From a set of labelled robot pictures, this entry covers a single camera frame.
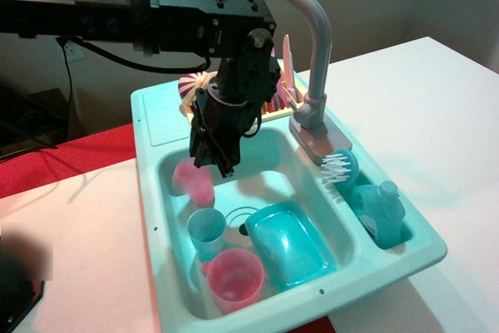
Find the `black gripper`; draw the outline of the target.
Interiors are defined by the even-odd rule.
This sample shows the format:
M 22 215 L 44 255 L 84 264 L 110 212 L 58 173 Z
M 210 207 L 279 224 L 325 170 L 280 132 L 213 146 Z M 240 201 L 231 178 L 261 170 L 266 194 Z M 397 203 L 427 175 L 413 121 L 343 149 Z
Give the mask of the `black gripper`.
M 261 122 L 260 108 L 247 103 L 226 104 L 207 89 L 196 90 L 192 107 L 189 155 L 194 165 L 217 165 L 223 178 L 232 177 L 240 162 L 241 139 L 251 137 L 253 124 Z

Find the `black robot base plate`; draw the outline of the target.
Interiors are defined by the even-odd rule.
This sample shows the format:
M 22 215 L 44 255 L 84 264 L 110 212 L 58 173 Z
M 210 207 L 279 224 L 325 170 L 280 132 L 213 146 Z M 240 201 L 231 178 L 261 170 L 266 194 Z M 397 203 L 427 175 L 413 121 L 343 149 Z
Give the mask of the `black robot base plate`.
M 1 281 L 1 332 L 13 332 L 41 301 L 45 281 Z

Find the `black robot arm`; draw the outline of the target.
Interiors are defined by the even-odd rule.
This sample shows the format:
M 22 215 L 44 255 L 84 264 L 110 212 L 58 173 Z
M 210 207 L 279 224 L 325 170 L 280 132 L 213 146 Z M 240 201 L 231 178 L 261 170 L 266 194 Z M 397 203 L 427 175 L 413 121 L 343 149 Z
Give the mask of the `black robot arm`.
M 274 27 L 264 0 L 1 0 L 7 34 L 51 35 L 96 54 L 102 42 L 130 43 L 145 55 L 193 53 L 204 60 L 196 72 L 218 58 L 216 76 L 193 92 L 189 153 L 196 167 L 216 165 L 223 177 L 277 90 Z

